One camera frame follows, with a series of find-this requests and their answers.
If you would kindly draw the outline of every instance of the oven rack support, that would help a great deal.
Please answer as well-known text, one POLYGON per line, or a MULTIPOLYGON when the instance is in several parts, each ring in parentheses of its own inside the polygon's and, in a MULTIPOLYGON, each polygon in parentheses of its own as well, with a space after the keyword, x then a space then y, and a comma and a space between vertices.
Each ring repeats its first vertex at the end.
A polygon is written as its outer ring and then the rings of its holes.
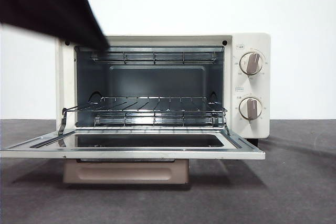
POLYGON ((229 134, 227 110, 220 102, 209 102, 207 97, 102 97, 100 102, 64 108, 59 135, 65 129, 68 112, 93 113, 94 126, 221 125, 229 134))

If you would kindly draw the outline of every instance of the temperature knob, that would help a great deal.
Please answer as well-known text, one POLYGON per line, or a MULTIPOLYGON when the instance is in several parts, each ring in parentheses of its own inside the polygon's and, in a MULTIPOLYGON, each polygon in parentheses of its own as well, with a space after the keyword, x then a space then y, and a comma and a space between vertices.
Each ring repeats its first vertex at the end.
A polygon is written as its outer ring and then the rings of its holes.
POLYGON ((262 58, 257 52, 248 52, 240 59, 239 65, 241 70, 248 75, 258 73, 263 67, 262 58))
POLYGON ((261 114, 261 103, 252 97, 245 98, 239 105, 239 111, 245 119, 257 119, 261 114))

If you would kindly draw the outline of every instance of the white wall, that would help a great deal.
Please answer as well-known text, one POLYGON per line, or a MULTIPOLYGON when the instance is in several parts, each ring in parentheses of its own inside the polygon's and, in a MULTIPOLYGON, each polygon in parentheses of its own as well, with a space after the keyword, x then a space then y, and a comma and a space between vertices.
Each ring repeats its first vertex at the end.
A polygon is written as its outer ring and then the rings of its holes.
MULTIPOLYGON (((336 0, 89 2, 108 34, 267 32, 272 36, 271 118, 336 119, 336 0)), ((4 28, 2 118, 55 117, 53 52, 50 38, 4 28), (18 98, 23 93, 24 102, 18 98)))
POLYGON ((4 25, 1 119, 55 119, 55 39, 4 25))

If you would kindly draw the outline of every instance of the wire rack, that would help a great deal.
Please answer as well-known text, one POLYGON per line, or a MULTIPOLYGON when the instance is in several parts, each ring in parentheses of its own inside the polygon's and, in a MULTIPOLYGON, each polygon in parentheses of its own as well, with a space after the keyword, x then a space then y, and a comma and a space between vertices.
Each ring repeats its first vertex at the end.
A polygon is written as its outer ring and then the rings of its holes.
POLYGON ((64 112, 91 112, 94 126, 221 126, 226 110, 207 97, 102 97, 64 112))
POLYGON ((109 52, 93 54, 92 59, 111 65, 208 65, 218 57, 215 52, 109 52))

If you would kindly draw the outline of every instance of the oven door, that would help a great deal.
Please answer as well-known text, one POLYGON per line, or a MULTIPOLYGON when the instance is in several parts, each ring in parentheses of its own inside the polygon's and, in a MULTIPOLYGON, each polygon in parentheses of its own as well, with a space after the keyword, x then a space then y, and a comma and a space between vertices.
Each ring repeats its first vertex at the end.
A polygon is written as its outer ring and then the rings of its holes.
POLYGON ((52 132, 3 148, 1 157, 265 159, 265 152, 221 128, 121 127, 52 132))

